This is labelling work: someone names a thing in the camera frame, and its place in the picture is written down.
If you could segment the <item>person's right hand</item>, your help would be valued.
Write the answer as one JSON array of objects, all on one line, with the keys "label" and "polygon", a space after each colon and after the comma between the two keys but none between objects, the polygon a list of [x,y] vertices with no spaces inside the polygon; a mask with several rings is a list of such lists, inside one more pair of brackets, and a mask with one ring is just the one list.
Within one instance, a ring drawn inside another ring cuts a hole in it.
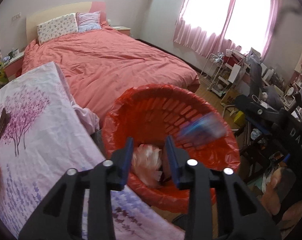
[{"label": "person's right hand", "polygon": [[[292,174],[285,167],[274,171],[261,198],[261,204],[271,216],[276,216],[281,210],[282,201],[288,196],[292,186]],[[281,231],[291,230],[302,217],[302,201],[290,206],[282,215],[278,227]]]}]

